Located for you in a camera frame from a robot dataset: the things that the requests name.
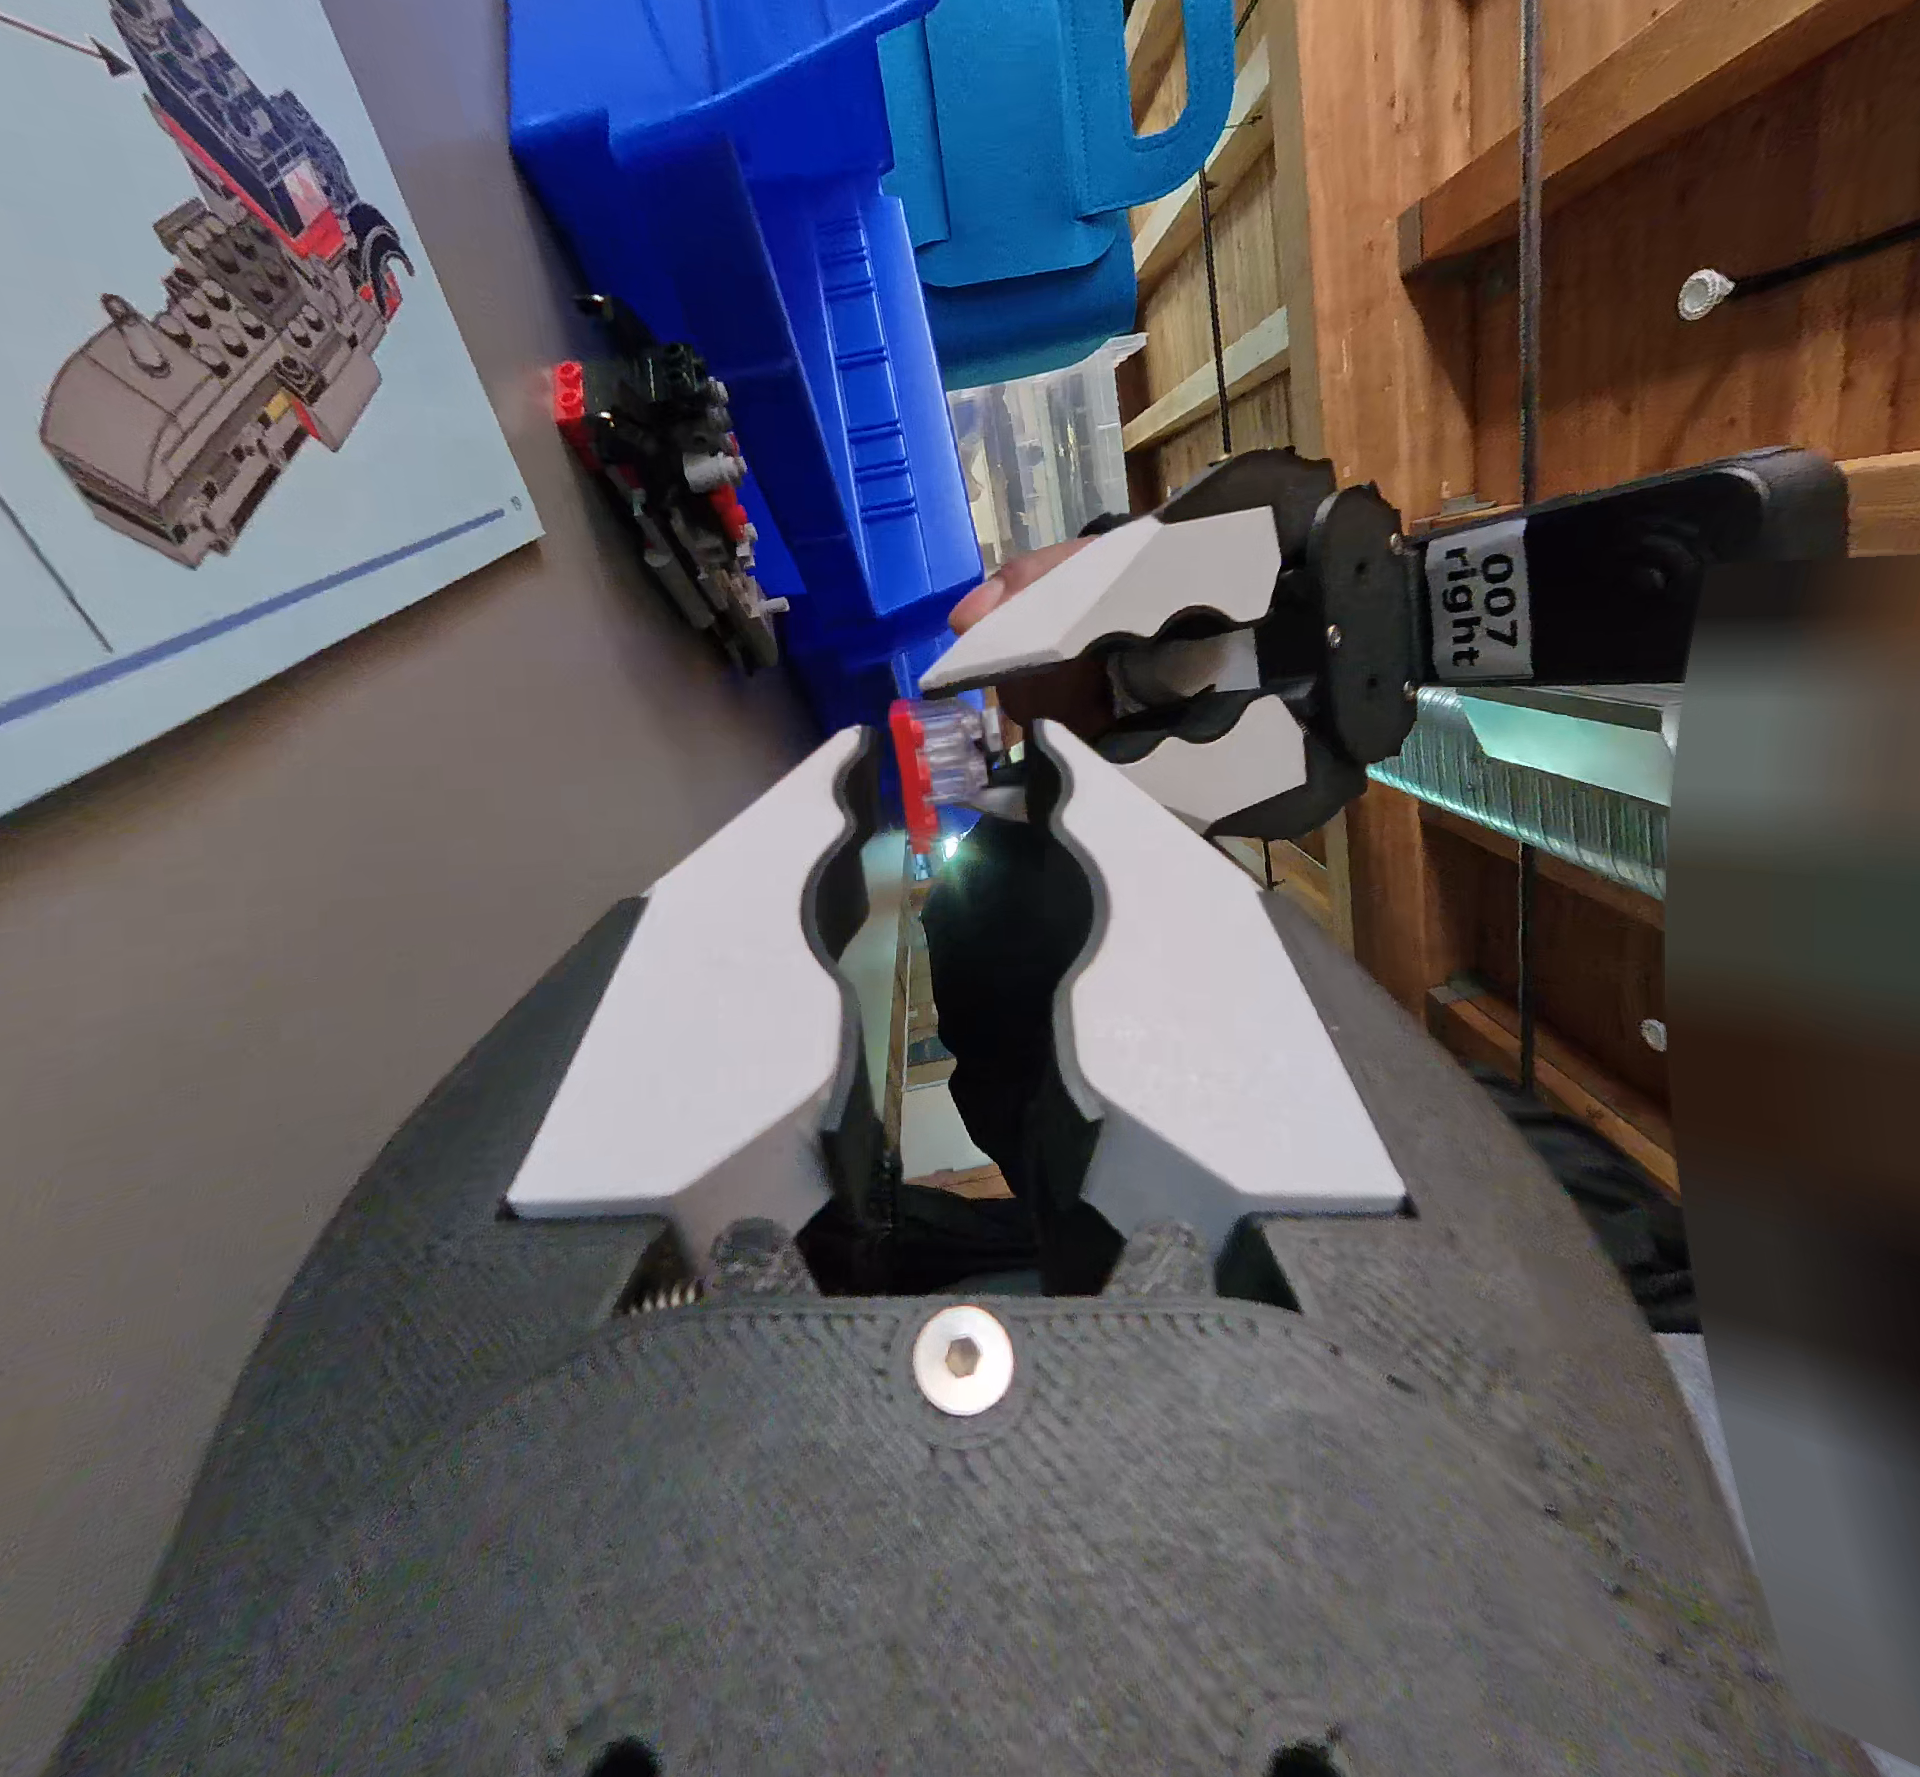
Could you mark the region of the clear plastic organizer box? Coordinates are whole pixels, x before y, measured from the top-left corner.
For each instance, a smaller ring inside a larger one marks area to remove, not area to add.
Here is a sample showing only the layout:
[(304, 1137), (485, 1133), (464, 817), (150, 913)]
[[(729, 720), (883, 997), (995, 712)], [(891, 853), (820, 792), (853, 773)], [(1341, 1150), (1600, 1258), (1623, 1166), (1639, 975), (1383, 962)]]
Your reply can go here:
[(988, 575), (1131, 513), (1118, 370), (1145, 344), (1128, 334), (1060, 370), (949, 394)]

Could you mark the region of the silver ventilation duct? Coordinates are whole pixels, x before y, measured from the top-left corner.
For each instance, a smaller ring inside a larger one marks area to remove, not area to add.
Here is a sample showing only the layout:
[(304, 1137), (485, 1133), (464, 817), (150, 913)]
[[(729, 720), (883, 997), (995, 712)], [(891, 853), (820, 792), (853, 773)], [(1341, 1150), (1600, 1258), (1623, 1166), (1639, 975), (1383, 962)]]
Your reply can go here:
[(1684, 698), (1680, 686), (1426, 686), (1402, 745), (1368, 773), (1665, 901)]

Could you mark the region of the person's right forearm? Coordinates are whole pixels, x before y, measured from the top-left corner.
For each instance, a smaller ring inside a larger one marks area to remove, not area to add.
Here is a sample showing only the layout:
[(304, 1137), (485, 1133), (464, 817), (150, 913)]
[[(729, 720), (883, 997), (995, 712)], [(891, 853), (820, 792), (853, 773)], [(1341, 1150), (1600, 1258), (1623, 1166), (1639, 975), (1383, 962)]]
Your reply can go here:
[(922, 910), (950, 1096), (1038, 1242), (1045, 1294), (1102, 1292), (1123, 1237), (1083, 1200), (1100, 1121), (1072, 1099), (1055, 1005), (1092, 940), (1092, 885), (1027, 821), (980, 814)]

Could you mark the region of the partly built brick model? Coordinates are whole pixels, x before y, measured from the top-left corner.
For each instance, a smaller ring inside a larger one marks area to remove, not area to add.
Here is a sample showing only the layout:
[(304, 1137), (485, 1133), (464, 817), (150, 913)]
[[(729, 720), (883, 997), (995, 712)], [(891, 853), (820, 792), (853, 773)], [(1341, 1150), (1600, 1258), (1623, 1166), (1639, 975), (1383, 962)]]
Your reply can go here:
[(581, 293), (600, 349), (552, 375), (552, 416), (622, 515), (662, 594), (743, 676), (781, 664), (786, 601), (761, 589), (731, 392), (699, 350), (663, 341), (622, 298)]

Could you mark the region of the grey desk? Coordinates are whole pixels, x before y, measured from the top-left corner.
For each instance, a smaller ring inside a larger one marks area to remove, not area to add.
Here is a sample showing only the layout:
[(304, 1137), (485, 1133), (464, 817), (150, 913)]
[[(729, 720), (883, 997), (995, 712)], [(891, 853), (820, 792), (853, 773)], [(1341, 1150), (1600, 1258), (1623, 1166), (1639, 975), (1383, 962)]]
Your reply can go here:
[(573, 276), (510, 152), (507, 0), (319, 3), (544, 537), (5, 821), (5, 1773), (85, 1706), (385, 1140), (816, 739), (552, 423)]

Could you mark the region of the light blue instruction booklet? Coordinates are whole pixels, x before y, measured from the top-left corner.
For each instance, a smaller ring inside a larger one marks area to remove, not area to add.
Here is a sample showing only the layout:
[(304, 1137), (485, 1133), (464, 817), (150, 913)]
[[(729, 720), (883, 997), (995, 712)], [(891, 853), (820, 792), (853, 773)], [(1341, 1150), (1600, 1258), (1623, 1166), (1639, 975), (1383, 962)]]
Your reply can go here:
[(322, 0), (5, 0), (5, 812), (541, 539)]

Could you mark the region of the person's right hand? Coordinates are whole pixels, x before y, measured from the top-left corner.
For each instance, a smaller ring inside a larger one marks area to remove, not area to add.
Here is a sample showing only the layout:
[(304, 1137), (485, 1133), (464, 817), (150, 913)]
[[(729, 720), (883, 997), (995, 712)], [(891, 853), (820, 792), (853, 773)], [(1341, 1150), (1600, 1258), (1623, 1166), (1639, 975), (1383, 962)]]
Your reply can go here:
[[(949, 628), (961, 637), (973, 630), (1015, 594), (1031, 589), (1051, 570), (1089, 551), (1098, 535), (1083, 535), (1028, 551), (985, 577), (949, 615)], [(1004, 715), (1031, 729), (1038, 720), (1060, 720), (1072, 732), (1096, 742), (1114, 722), (1114, 686), (1103, 656), (1081, 656), (998, 686)]]

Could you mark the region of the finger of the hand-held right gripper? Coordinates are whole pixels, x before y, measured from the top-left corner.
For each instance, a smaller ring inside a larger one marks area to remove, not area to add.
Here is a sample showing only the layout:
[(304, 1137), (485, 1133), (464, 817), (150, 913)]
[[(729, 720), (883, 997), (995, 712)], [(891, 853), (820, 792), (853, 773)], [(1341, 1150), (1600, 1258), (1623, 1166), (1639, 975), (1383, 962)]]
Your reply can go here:
[(1184, 634), (1256, 626), (1307, 559), (1333, 462), (1234, 455), (1015, 589), (922, 678), (924, 695), (1000, 686)]
[(1116, 720), (1102, 755), (1208, 837), (1297, 840), (1365, 788), (1311, 726), (1311, 676), (1269, 681), (1256, 637), (1134, 645), (1105, 660)]

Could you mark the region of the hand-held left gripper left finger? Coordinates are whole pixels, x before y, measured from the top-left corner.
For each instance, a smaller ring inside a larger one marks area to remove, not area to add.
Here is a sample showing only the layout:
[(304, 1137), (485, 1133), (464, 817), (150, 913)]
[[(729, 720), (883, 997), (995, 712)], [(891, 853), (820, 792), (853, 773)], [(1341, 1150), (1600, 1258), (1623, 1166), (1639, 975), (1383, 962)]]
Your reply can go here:
[(704, 1267), (739, 1220), (869, 1206), (883, 1125), (844, 959), (877, 826), (874, 732), (844, 729), (644, 894), (509, 1215), (660, 1219)]

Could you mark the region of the teal felt bag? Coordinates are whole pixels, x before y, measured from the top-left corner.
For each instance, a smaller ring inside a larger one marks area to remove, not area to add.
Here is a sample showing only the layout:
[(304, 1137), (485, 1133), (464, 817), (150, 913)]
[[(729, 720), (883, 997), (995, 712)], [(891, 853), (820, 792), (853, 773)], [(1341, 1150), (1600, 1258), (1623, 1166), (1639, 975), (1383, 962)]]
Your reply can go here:
[(1234, 90), (1232, 0), (1182, 0), (1184, 110), (1138, 133), (1125, 0), (935, 0), (880, 38), (902, 201), (949, 392), (1134, 325), (1133, 211), (1195, 177)]

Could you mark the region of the red and clear brick assembly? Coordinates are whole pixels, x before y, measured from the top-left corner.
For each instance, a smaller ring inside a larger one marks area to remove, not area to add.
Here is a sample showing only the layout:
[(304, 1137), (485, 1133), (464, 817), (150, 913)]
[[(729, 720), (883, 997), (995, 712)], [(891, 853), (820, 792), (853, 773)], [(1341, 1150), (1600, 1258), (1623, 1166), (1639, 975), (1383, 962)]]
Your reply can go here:
[(1002, 715), (969, 697), (897, 698), (887, 732), (909, 847), (935, 856), (961, 821), (949, 819), (949, 811), (962, 811), (970, 821), (988, 811), (995, 767), (1005, 757)]

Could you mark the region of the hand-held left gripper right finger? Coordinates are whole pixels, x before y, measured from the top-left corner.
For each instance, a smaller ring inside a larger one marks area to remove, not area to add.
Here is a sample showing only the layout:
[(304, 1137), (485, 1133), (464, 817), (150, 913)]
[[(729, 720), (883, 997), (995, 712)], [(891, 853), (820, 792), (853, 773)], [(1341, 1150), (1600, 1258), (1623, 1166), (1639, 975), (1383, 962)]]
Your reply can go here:
[(1256, 882), (1065, 724), (1034, 729), (1032, 784), (1065, 960), (1032, 1140), (1073, 1254), (1159, 1222), (1216, 1263), (1261, 1220), (1415, 1220)]

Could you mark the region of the blue plastic storage bin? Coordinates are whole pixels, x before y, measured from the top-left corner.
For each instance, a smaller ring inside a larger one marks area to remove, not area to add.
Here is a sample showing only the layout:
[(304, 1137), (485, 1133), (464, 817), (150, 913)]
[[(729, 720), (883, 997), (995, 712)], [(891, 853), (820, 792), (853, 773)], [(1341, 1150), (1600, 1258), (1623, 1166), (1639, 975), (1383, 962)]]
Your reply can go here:
[(973, 560), (959, 584), (883, 615), (833, 617), (812, 594), (795, 594), (783, 617), (784, 669), (820, 737), (880, 726), (893, 701), (918, 697), (924, 673), (956, 643), (952, 612), (984, 580)]
[(734, 395), (790, 624), (847, 668), (980, 573), (883, 37), (935, 0), (509, 0), (512, 142), (583, 281)]

